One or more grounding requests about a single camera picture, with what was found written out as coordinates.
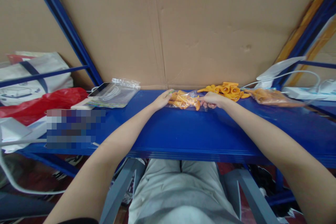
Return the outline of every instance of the blue strap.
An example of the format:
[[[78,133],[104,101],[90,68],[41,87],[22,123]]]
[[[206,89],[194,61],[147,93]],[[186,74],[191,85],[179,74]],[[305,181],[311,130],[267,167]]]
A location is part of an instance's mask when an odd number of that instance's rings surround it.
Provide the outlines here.
[[[30,63],[29,61],[21,61],[19,62],[31,75],[40,74]],[[48,86],[44,79],[37,79],[40,85],[43,87],[45,93],[48,93]]]

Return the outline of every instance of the hand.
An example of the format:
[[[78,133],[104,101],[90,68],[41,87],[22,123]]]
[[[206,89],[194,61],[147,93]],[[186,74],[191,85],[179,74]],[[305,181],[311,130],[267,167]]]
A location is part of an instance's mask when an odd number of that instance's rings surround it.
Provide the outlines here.
[[[222,108],[223,103],[229,99],[219,94],[208,92],[205,96],[199,97],[198,100],[201,102],[201,106],[214,109],[216,107]]]
[[[153,101],[151,103],[151,106],[153,106],[154,109],[159,110],[162,109],[164,106],[167,105],[169,99],[172,96],[172,91],[174,91],[174,89],[169,89],[165,92],[163,92],[162,94],[160,94],[155,101]]]

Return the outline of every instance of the grey chair leg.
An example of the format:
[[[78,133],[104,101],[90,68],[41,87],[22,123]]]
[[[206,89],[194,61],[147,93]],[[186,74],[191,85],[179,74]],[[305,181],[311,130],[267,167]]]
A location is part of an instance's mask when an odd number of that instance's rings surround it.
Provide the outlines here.
[[[111,187],[111,189],[107,194],[103,212],[101,214],[99,221],[100,224],[113,223],[118,213],[120,204],[124,198],[125,192],[130,186],[134,172],[135,177],[134,177],[133,192],[135,192],[140,182],[140,179],[145,173],[145,165],[142,164],[137,159],[128,159],[124,167],[122,168],[120,174],[118,175],[117,179],[115,180],[113,186]]]
[[[18,218],[45,216],[55,206],[55,204],[47,201],[5,192],[0,192],[0,202],[0,222]]]
[[[253,216],[258,224],[279,223],[271,207],[261,194],[256,182],[247,170],[236,169],[224,175],[228,200],[238,216],[241,216],[240,193],[241,186]]]

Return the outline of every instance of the white plastic bag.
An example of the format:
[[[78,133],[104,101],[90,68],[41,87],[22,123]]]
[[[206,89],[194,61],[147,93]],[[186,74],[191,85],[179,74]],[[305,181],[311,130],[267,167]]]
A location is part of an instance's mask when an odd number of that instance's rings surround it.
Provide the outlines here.
[[[68,68],[68,65],[61,56],[57,52],[52,52],[29,61],[2,68],[0,71],[0,81]],[[18,105],[22,102],[40,98],[46,93],[52,93],[63,88],[71,88],[74,84],[70,74],[71,73],[63,73],[61,75],[0,88],[0,101],[5,106]]]
[[[268,68],[265,72],[263,72],[261,75],[257,77],[257,80],[261,82],[259,82],[255,86],[255,88],[262,88],[262,89],[271,88],[273,84],[273,80],[268,81],[267,79],[276,77],[279,73],[282,72],[282,70],[285,70],[287,67],[293,65],[294,63],[301,61],[301,60],[305,60],[305,59],[306,59],[305,56],[294,57],[294,58],[289,58],[289,59],[286,59],[284,61],[280,61],[274,64],[273,66]]]

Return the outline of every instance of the blue shelf frame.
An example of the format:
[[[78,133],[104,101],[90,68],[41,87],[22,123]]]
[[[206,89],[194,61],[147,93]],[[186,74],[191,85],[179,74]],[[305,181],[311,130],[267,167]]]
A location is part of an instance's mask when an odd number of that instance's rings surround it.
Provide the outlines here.
[[[336,0],[324,0],[320,8],[315,13],[314,17],[312,18],[311,22],[309,23],[309,25],[303,32],[299,41],[295,45],[294,49],[291,51],[288,58],[304,56],[310,49],[311,45],[315,42],[316,38],[318,37],[321,30],[324,28],[326,23],[335,14],[336,14]],[[336,64],[326,64],[326,63],[311,62],[311,61],[299,61],[291,65],[290,67],[286,68],[285,70],[283,70],[281,73],[279,73],[279,75],[294,71],[297,65],[299,64],[336,69]],[[277,90],[281,90],[289,77],[290,77],[290,74],[275,79],[272,87],[276,88]]]
[[[67,15],[67,12],[65,8],[63,7],[61,1],[60,0],[44,0],[44,1],[49,7],[49,10],[51,11],[51,13],[54,15],[54,18],[56,19],[64,35],[68,39],[71,47],[76,53],[82,66],[60,70],[60,71],[36,74],[36,75],[28,76],[28,77],[5,80],[5,81],[0,82],[0,88],[5,87],[5,86],[19,84],[22,82],[43,79],[43,78],[47,78],[50,76],[55,76],[55,75],[64,74],[68,72],[75,72],[75,71],[83,70],[83,69],[86,70],[93,84],[95,86],[100,86],[103,83],[103,80],[101,76],[99,75],[78,33],[76,32],[75,27],[73,26],[69,16]]]

